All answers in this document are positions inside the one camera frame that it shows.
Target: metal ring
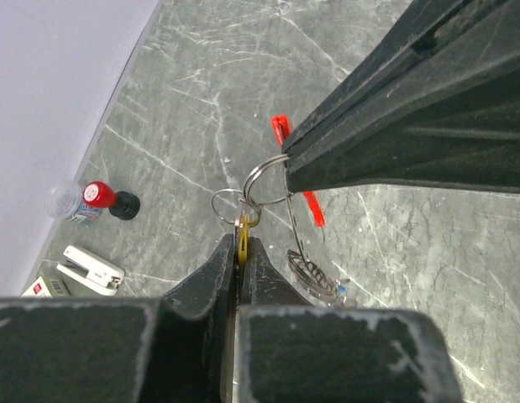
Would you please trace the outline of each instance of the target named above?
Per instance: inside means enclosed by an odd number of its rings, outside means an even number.
[[[274,156],[272,158],[269,158],[266,162],[263,164],[260,164],[256,166],[252,172],[247,176],[246,180],[243,184],[243,197],[247,204],[254,208],[256,211],[261,209],[263,206],[269,206],[270,204],[276,204],[280,203],[286,200],[287,196],[280,197],[275,200],[269,200],[264,201],[262,203],[258,203],[250,196],[250,189],[252,188],[252,185],[258,180],[258,178],[263,174],[266,170],[268,170],[271,166],[284,163],[290,159],[289,155],[287,154],[281,154]]]
[[[239,189],[221,189],[220,191],[215,191],[215,193],[213,194],[213,197],[211,198],[211,208],[213,209],[214,213],[217,214],[217,217],[230,225],[234,225],[235,219],[232,221],[227,220],[226,218],[224,218],[224,216],[222,214],[220,214],[218,212],[217,208],[215,207],[215,198],[217,196],[219,196],[221,193],[237,193],[238,195],[241,195],[242,197],[244,197],[243,192],[240,191]],[[252,222],[249,222],[249,228],[254,228],[255,226],[257,226],[260,223],[261,210],[256,210],[254,208],[254,206],[250,205],[250,203],[248,203],[246,200],[244,200],[242,198],[239,198],[239,202],[243,202],[244,204],[246,204],[248,207],[250,207],[251,209],[253,209],[256,212],[256,214],[257,214],[256,219]]]

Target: white vein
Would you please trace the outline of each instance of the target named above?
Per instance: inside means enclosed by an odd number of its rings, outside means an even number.
[[[222,108],[220,107],[220,103],[218,102],[218,97],[220,96],[220,92],[213,99],[214,113],[217,114],[218,118],[218,127],[215,132],[215,144],[217,146],[218,157],[220,159],[220,165],[223,168],[224,176],[226,176],[226,183],[229,188],[239,189],[239,181],[234,176],[231,176],[228,172],[228,166],[224,164],[224,157],[227,156],[224,153],[223,145],[222,145],[222,137],[224,131],[224,115],[222,112]]]
[[[58,260],[50,260],[50,259],[43,259],[45,263],[52,263],[52,264],[59,264],[60,262]]]
[[[338,63],[336,63],[336,61],[334,61],[334,59],[332,58],[331,55],[329,55],[321,46],[319,46],[319,44],[313,40],[312,38],[310,38],[297,24],[295,24],[292,20],[290,20],[289,18],[287,17],[284,17],[284,16],[281,16],[281,19],[283,19],[284,21],[286,21],[288,24],[290,24],[292,27],[294,27],[297,31],[299,31],[306,39],[308,39],[316,48],[318,48],[318,50],[322,53],[323,57],[325,57],[325,59],[327,59],[328,61],[330,61],[331,65],[334,66],[334,67],[338,67],[341,71],[344,72],[344,74],[348,75],[350,73],[349,70],[343,68],[341,65],[339,65]]]
[[[198,114],[199,116],[201,116],[202,118],[206,119],[206,121],[210,121],[210,120],[213,120],[214,122],[217,122],[218,123],[218,120],[214,117],[214,116],[206,116],[204,115],[203,113],[200,113],[199,111],[197,111],[196,109],[194,109],[193,107],[191,107],[190,105],[186,105],[186,107],[188,107],[189,109],[191,109],[194,113]]]
[[[219,65],[229,65],[231,63],[238,63],[240,61],[247,61],[247,60],[253,60],[253,58],[251,58],[251,57],[244,57],[243,59],[228,60],[228,61],[225,61],[224,63],[218,63],[217,66],[219,66]]]
[[[141,153],[144,153],[145,155],[147,155],[148,157],[150,157],[153,161],[155,162],[158,162],[159,164],[163,165],[166,169],[168,170],[171,170],[172,172],[174,172],[176,175],[180,176],[182,179],[184,179],[185,181],[189,182],[191,185],[194,185],[194,186],[197,186],[199,187],[200,189],[204,190],[204,191],[207,191],[211,194],[214,193],[214,191],[212,191],[211,189],[208,189],[207,187],[205,186],[202,186],[200,185],[199,183],[196,183],[195,181],[193,181],[191,178],[183,175],[179,170],[176,170],[175,168],[169,166],[164,160],[162,160],[161,158],[151,154],[148,150],[144,149],[143,147],[141,147],[138,143],[134,142],[133,140],[131,139],[127,139],[125,138],[124,136],[122,136],[121,134],[119,134],[116,130],[114,130],[113,128],[111,128],[110,126],[108,126],[107,124],[105,125],[105,128],[108,129],[108,131],[110,133],[113,133],[116,137],[118,137],[119,139],[122,139],[125,143],[129,144],[130,146],[132,146],[134,149],[137,149],[138,151],[140,151]]]
[[[221,52],[221,51],[229,52],[232,55],[266,56],[266,57],[271,57],[273,59],[277,59],[279,61],[283,61],[283,62],[287,63],[287,59],[286,58],[281,57],[281,56],[277,56],[277,55],[272,55],[271,53],[266,53],[266,52],[257,52],[257,51],[256,52],[250,52],[248,50],[231,50],[231,49],[228,49],[228,48],[219,48],[218,52]]]
[[[515,199],[515,200],[520,200],[520,196],[514,196],[514,195],[501,195],[501,194],[494,194],[494,193],[491,193],[491,194],[486,194],[486,193],[484,193],[483,196],[488,196],[488,197],[499,197],[499,198],[503,198],[503,199]]]
[[[293,229],[291,224],[286,221],[284,218],[277,216],[273,211],[271,211],[269,208],[264,207],[263,209],[265,212],[268,212],[271,216],[276,218],[278,221],[280,221],[282,224],[284,224],[286,227]]]
[[[166,59],[171,59],[171,57],[163,50],[162,46],[159,44],[152,44]]]
[[[99,170],[99,167],[95,164],[93,164],[91,161],[88,161],[88,164],[94,167],[96,170]]]
[[[177,80],[174,80],[174,82],[184,81],[184,80],[188,80],[190,78],[198,77],[200,75],[200,73],[202,72],[202,70],[204,70],[204,69],[203,68],[202,69],[196,69],[196,70],[194,70],[194,74],[191,74],[190,76],[187,76],[187,77],[178,78]]]
[[[208,101],[207,99],[202,99],[202,98],[195,97],[192,94],[189,94],[188,92],[184,92],[182,90],[178,90],[177,88],[172,87],[171,90],[174,91],[174,92],[177,92],[178,94],[182,94],[182,95],[185,95],[185,96],[190,97],[192,99],[196,99],[197,101],[204,102],[207,105],[213,105],[212,101]]]
[[[127,289],[131,292],[131,294],[133,294],[133,296],[138,296],[131,287],[129,287],[129,284],[127,283],[123,283],[123,285],[125,285],[127,287]]]
[[[184,29],[180,29],[180,27],[178,28],[178,27],[172,27],[171,25],[165,25],[165,28],[171,29],[174,32],[176,32],[176,34],[182,36],[183,38],[187,38],[191,42],[193,42],[194,44],[198,44],[198,45],[201,45],[201,46],[205,46],[206,44],[219,44],[219,43],[222,42],[221,39],[209,40],[209,39],[196,39],[196,38],[193,38],[192,36],[197,36],[198,37],[198,36],[201,36],[201,35],[199,33],[197,33],[197,32],[189,32],[189,31],[186,31]],[[169,35],[169,34],[161,34],[160,36],[161,37],[174,39],[172,37],[172,35]]]
[[[408,236],[406,233],[404,233],[402,230],[400,230],[399,228],[397,228],[394,224],[392,224],[390,221],[388,221],[385,217],[383,217],[383,220],[385,220],[385,222],[394,230],[396,231],[397,233],[399,233],[400,235],[402,235],[405,239],[409,240],[409,241],[413,241],[414,243],[416,244],[420,244],[416,239],[413,239],[411,238],[410,236]]]
[[[172,234],[172,235],[174,235],[174,236],[176,236],[176,237],[178,237],[178,238],[183,238],[183,237],[185,236],[185,235],[183,235],[182,233],[176,233],[175,231],[171,231],[171,230],[168,230],[167,232],[170,233],[170,234]]]
[[[465,364],[463,364],[461,361],[459,361],[456,357],[454,357],[452,354],[450,354],[450,358],[452,359],[452,361],[454,361],[454,363],[460,367],[464,374],[467,375],[467,378],[469,378],[470,380],[472,380],[475,384],[477,384],[478,386],[480,386],[483,390],[486,390],[486,386],[484,384],[482,384],[478,378],[475,377],[475,375],[472,373],[472,371],[470,370],[469,367],[467,367]]]
[[[390,201],[390,200],[387,200],[386,202],[392,204],[394,207],[396,208],[399,208],[400,210],[402,210],[403,212],[406,212],[401,206],[398,206],[395,202],[393,201]]]
[[[107,181],[108,183],[110,183],[110,175],[108,174],[107,163],[105,162],[105,156],[102,153],[102,150],[101,150],[100,156],[101,156],[101,162],[102,162],[102,172],[105,175],[104,180]]]
[[[504,304],[504,306],[509,310],[511,311],[516,319],[517,319],[517,323],[518,325],[520,326],[520,312],[519,310],[517,309],[517,306],[515,305],[515,303],[513,302],[512,298],[510,297],[510,295],[506,292],[505,288],[502,286],[502,284],[500,283],[500,281],[495,277],[495,275],[492,273],[492,272],[489,272],[489,274],[491,275],[491,277],[493,277],[493,280],[497,283],[497,285],[499,287],[501,287],[501,290],[502,292],[504,293],[504,296],[508,299],[508,302],[512,304],[512,306],[508,306],[506,304]]]
[[[418,311],[417,303],[414,300],[414,294],[412,293],[412,285],[411,281],[409,281],[409,276],[406,274],[403,274],[403,278],[405,279],[405,284],[407,284],[407,287],[409,287],[409,294],[411,294],[411,300],[412,300],[412,307],[415,311]]]
[[[379,259],[377,259],[375,256],[372,256],[370,254],[370,252],[368,252],[368,249],[363,247],[356,239],[354,239],[353,237],[351,237],[350,235],[347,236],[351,242],[353,242],[357,248],[359,248],[360,250],[362,250],[366,256],[368,256],[370,259],[372,259],[374,262],[377,262],[378,264],[381,264],[381,262],[379,261]]]
[[[485,216],[485,217],[499,218],[502,220],[512,220],[515,222],[520,222],[520,218],[516,218],[516,217],[501,216],[500,214],[486,214],[484,212],[478,212],[478,214],[480,214],[481,216]]]
[[[140,120],[140,121],[142,121],[142,122],[144,122],[144,123],[147,123],[147,122],[148,122],[145,118],[143,118],[143,117],[141,117],[140,115],[138,115],[137,112],[132,111],[131,109],[129,109],[128,107],[126,107],[126,106],[123,105],[122,103],[117,102],[117,105],[118,105],[119,107],[122,107],[123,109],[125,109],[127,112],[129,112],[131,115],[133,115],[133,116],[134,116],[135,118],[137,118],[138,120]]]
[[[450,267],[451,269],[454,269],[455,271],[457,271],[458,273],[460,273],[461,275],[463,275],[463,276],[466,277],[467,279],[473,280],[476,284],[480,284],[480,285],[486,286],[484,283],[482,283],[482,282],[479,281],[478,279],[475,279],[474,277],[472,277],[472,276],[470,276],[470,275],[467,275],[464,271],[461,271],[460,269],[458,269],[458,268],[455,267],[455,266],[447,266],[447,267]]]
[[[381,245],[379,244],[379,238],[377,237],[377,232],[374,229],[374,225],[371,223],[371,215],[370,210],[368,210],[368,206],[366,206],[366,202],[364,201],[364,197],[360,194],[360,191],[357,191],[357,195],[359,196],[360,202],[362,203],[362,207],[364,208],[364,213],[366,215],[366,220],[368,221],[368,225],[370,226],[370,231],[373,234],[374,238],[376,239],[377,249],[379,250],[379,254],[381,255],[381,258],[383,259],[383,264],[387,269],[388,263],[386,262],[385,255],[383,254],[383,249],[381,249]]]
[[[145,111],[148,110],[147,107],[145,107],[144,105],[142,105],[141,103],[138,103],[136,102],[132,97],[130,97],[129,95],[123,95],[124,97],[126,97],[127,99],[129,99],[134,105],[136,105],[137,107],[141,107],[142,109],[144,109]]]
[[[137,277],[142,277],[142,278],[145,278],[145,279],[157,280],[157,281],[161,281],[163,283],[179,283],[179,281],[177,281],[177,280],[167,280],[167,279],[163,279],[161,277],[155,277],[154,275],[142,275],[141,273],[134,273],[132,271],[128,271],[127,274],[128,275],[135,275]]]

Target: marble surface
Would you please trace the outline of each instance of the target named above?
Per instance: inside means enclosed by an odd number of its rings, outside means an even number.
[[[54,273],[76,244],[127,271],[121,296],[168,291],[229,230],[213,193],[280,152],[271,116],[301,122],[408,3],[164,2],[82,177],[132,191],[141,211],[131,222],[104,213],[90,228],[61,224],[40,272]],[[277,173],[255,196],[282,194]],[[363,186],[320,198],[325,244],[360,306],[429,314],[467,402],[520,402],[520,196]],[[232,217],[234,203],[219,205]],[[252,234],[283,268],[293,243],[284,206]]]

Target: stapler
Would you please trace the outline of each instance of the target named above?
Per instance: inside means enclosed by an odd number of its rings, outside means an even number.
[[[56,268],[102,296],[115,296],[125,272],[83,248],[69,245],[64,250],[67,263]]]

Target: keychain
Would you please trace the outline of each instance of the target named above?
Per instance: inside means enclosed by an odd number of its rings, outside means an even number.
[[[282,132],[280,135],[279,139],[285,138]],[[256,166],[245,179],[242,190],[222,189],[213,194],[211,207],[215,214],[224,222],[234,225],[234,256],[236,257],[236,261],[239,262],[239,271],[242,274],[248,257],[247,243],[249,229],[260,223],[262,209],[266,206],[286,202],[292,231],[297,243],[296,249],[287,250],[287,261],[297,281],[310,295],[325,302],[328,306],[356,306],[355,300],[348,298],[345,293],[342,292],[342,290],[345,290],[342,284],[348,282],[348,280],[341,281],[339,279],[339,269],[330,259],[326,247],[320,242],[309,239],[310,235],[315,233],[312,222],[306,214],[306,209],[299,208],[299,199],[294,198],[296,195],[288,191],[286,179],[284,179],[285,195],[282,197],[271,201],[259,202],[250,195],[252,186],[266,170],[275,165],[285,164],[289,158],[287,154],[280,154]],[[215,207],[215,199],[222,193],[236,193],[239,195],[236,218],[233,222],[223,217]],[[313,214],[316,226],[322,228],[325,221],[315,194],[308,192],[305,199]],[[248,214],[244,214],[245,207],[250,208],[252,212],[255,213],[254,220],[251,220]]]

